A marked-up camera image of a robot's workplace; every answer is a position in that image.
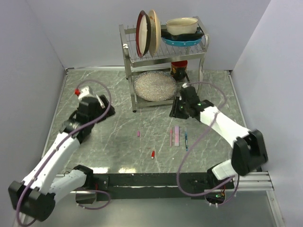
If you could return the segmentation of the purple highlighter pen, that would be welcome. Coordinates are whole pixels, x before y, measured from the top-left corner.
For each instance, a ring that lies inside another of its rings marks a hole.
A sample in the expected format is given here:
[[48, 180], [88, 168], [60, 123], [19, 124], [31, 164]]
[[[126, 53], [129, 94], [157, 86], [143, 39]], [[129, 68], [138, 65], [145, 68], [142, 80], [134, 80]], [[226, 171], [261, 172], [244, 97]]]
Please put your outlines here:
[[179, 126], [174, 127], [174, 146], [179, 147]]

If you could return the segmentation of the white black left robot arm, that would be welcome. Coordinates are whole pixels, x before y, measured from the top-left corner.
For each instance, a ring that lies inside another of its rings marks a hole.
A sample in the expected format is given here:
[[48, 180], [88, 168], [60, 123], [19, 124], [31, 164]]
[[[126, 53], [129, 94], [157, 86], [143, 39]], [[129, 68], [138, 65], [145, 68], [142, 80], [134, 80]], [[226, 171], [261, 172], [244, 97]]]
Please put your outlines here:
[[79, 98], [79, 106], [62, 123], [45, 156], [21, 182], [13, 181], [8, 188], [18, 221], [20, 213], [34, 220], [45, 221], [55, 205], [73, 190], [96, 190], [93, 170], [82, 165], [74, 167], [58, 181], [55, 177], [74, 151], [78, 150], [91, 134], [95, 124], [114, 114], [111, 97], [85, 95]]

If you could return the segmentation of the red purple pen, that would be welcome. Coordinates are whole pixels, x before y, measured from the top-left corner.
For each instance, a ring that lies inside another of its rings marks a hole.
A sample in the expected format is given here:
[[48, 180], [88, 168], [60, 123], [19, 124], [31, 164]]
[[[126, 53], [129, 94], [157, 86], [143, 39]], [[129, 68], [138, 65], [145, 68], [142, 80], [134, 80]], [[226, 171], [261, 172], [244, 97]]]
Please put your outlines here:
[[169, 133], [169, 146], [172, 147], [172, 136], [173, 136], [173, 129], [170, 128], [170, 133]]

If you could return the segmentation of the blue pen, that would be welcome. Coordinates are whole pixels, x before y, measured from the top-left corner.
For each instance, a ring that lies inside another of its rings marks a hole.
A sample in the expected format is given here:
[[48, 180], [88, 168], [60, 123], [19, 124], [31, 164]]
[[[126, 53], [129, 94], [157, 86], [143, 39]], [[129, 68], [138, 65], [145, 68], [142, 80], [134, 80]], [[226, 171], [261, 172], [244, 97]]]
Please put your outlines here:
[[187, 128], [185, 128], [185, 147], [186, 147], [186, 152], [188, 152], [188, 135], [187, 135]]

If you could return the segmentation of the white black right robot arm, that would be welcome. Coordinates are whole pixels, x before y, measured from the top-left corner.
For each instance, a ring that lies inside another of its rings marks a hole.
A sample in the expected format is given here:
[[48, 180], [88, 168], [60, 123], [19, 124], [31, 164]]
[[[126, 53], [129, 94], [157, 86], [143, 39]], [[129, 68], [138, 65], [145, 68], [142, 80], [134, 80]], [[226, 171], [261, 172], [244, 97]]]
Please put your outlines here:
[[263, 134], [259, 130], [249, 130], [220, 111], [209, 100], [200, 100], [195, 88], [183, 84], [179, 96], [174, 98], [170, 116], [179, 119], [195, 118], [207, 126], [200, 135], [203, 138], [210, 130], [215, 131], [230, 145], [232, 157], [208, 170], [207, 183], [212, 188], [220, 188], [234, 176], [246, 176], [268, 162]]

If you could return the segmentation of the white pen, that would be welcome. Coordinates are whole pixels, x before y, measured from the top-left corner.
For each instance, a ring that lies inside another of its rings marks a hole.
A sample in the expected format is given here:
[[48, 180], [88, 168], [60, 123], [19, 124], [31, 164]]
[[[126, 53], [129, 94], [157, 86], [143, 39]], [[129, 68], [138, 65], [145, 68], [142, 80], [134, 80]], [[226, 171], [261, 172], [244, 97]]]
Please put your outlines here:
[[105, 105], [104, 105], [104, 103], [102, 102], [102, 100], [100, 99], [100, 97], [99, 97], [98, 95], [96, 95], [96, 99], [98, 100], [98, 102], [99, 102], [101, 108], [104, 109], [104, 108], [105, 108]]

